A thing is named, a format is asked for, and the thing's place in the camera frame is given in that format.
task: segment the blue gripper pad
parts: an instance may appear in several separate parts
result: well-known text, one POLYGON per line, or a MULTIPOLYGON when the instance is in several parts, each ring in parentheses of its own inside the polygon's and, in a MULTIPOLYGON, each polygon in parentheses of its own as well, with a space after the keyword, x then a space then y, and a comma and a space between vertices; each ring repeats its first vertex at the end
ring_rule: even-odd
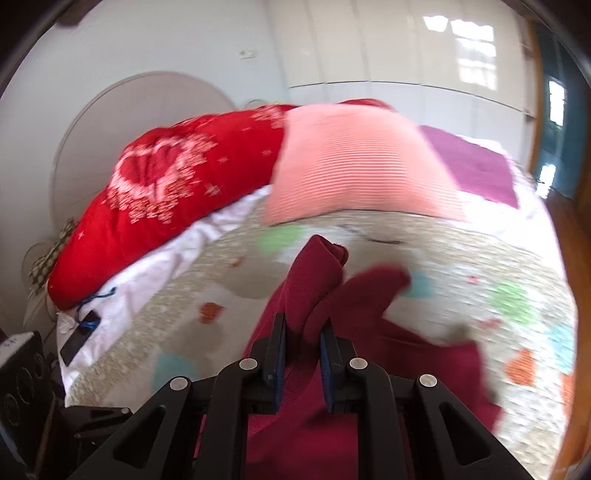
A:
POLYGON ((333 399, 332 374, 330 372, 329 352, 326 348, 324 331, 320 332, 320 374, 322 376, 322 390, 324 391, 324 403, 329 413, 333 411, 335 401, 333 399))
POLYGON ((283 383, 285 381, 285 325, 281 329, 281 340, 279 341, 279 355, 277 358, 277 369, 275 370, 275 411, 279 411, 283 397, 283 383))

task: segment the white sheet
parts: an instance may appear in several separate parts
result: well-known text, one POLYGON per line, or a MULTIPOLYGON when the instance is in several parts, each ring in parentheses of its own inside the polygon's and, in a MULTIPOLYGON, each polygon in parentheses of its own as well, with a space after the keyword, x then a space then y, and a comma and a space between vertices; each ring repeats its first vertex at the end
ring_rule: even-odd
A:
MULTIPOLYGON (((490 150, 505 154, 495 141, 466 138, 490 150)), ((540 261, 564 278, 564 265, 554 226, 542 200, 519 168, 509 162, 514 175, 514 190, 519 209, 484 200, 478 195, 460 192, 467 222, 449 220, 454 226, 492 235, 517 248, 531 251, 540 261)), ((90 310, 96 311, 101 323, 69 366, 60 357, 61 376, 68 392, 79 372, 91 366, 106 352, 133 322, 134 316, 172 278, 185 272, 201 254, 203 248, 238 228, 250 214, 256 201, 271 191, 267 185, 237 202, 198 220, 177 238, 150 252, 136 263, 111 278, 100 290, 105 294, 116 287, 116 294, 95 299, 85 305, 83 318, 90 310)), ((75 327, 74 310, 58 315, 57 347, 61 349, 75 327)))

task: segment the floral bedsheet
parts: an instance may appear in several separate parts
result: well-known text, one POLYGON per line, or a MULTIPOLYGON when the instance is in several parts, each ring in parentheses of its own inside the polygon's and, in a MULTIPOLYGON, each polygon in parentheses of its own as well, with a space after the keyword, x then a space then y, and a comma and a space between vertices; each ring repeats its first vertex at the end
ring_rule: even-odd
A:
POLYGON ((466 339, 483 353, 502 414, 498 439, 547 478, 570 411, 576 308, 568 285, 527 251, 397 212, 343 211, 266 228, 261 205, 165 286, 132 327, 75 380, 67 405, 136 410, 170 378, 199 380, 240 358, 272 292, 309 237, 349 250, 347 275, 406 266, 412 286, 387 318, 434 343, 466 339))

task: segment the red fabric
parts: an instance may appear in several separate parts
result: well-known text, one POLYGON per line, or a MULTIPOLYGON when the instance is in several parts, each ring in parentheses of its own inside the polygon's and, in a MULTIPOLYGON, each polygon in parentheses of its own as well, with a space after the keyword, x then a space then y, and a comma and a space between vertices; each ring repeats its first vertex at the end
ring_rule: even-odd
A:
MULTIPOLYGON (((372 99, 347 103, 387 107, 372 99)), ((284 114, 295 107, 202 115, 130 143, 49 276, 55 305, 73 307, 196 220, 268 184, 284 114)))
POLYGON ((251 341, 268 336, 276 312, 285 312, 287 360, 281 410, 251 416, 246 478, 353 480, 357 478, 354 415, 326 413, 320 367, 320 331, 330 317, 335 334, 353 341, 359 356, 388 373, 417 378, 431 373, 492 429, 500 407, 485 397, 476 344, 431 345, 382 318, 410 284, 405 270, 380 266, 343 282, 347 250, 315 235, 271 297, 251 341))

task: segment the red floral blanket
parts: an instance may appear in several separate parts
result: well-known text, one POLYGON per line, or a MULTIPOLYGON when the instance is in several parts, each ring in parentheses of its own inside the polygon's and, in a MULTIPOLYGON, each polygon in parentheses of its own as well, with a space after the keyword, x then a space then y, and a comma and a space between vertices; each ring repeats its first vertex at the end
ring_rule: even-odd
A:
MULTIPOLYGON (((389 108, 372 99, 349 100, 389 108)), ((283 119, 295 105, 203 115, 130 143, 80 219, 48 280, 69 309, 196 220, 271 181, 283 119)))

